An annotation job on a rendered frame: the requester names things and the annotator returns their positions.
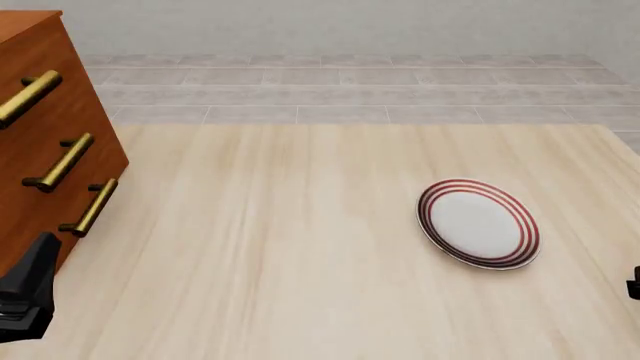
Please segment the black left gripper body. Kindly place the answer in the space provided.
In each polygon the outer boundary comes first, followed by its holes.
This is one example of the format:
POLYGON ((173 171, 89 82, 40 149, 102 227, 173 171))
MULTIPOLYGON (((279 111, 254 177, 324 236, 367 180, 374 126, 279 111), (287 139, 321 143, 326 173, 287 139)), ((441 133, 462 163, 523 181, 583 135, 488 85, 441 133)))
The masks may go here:
POLYGON ((54 311, 51 293, 38 293, 30 298, 0 293, 0 341, 43 338, 54 311))

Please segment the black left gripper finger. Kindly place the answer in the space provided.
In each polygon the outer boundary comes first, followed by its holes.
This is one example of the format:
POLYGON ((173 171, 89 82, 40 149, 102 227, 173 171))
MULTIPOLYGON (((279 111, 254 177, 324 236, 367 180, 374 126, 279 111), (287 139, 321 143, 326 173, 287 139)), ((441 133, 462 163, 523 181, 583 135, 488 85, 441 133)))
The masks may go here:
POLYGON ((52 301, 61 242, 41 233, 18 262, 0 277, 0 301, 52 301))

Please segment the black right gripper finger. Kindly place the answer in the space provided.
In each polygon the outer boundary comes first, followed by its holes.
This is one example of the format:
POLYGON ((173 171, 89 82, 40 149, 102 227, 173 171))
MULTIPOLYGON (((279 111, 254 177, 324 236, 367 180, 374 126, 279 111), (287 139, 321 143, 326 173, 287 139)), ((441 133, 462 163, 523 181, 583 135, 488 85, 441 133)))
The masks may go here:
POLYGON ((640 266, 634 267, 634 278, 626 281, 626 287, 628 296, 640 301, 640 266))

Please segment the wooden cabinet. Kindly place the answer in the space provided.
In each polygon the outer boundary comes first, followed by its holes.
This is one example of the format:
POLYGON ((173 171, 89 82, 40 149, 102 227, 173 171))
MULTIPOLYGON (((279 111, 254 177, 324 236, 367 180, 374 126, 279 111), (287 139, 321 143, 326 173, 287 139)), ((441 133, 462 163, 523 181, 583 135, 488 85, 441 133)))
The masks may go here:
POLYGON ((0 276, 45 232, 61 242, 65 260, 79 239, 58 231, 78 221, 94 193, 91 184, 119 179, 129 164, 108 116, 61 20, 60 11, 0 11, 0 104, 24 77, 57 71, 62 83, 9 128, 0 130, 0 276), (25 187, 66 152, 60 140, 84 133, 94 143, 52 193, 25 187))

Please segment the white plate with red rings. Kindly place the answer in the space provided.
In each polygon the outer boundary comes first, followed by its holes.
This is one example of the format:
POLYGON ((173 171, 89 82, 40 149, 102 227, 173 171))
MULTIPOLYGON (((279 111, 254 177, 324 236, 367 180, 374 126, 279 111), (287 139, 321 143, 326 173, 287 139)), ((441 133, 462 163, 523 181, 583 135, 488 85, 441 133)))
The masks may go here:
POLYGON ((434 182, 418 197, 415 212, 422 233, 436 248, 477 268, 519 269, 542 248, 541 230, 530 210, 487 182, 434 182))

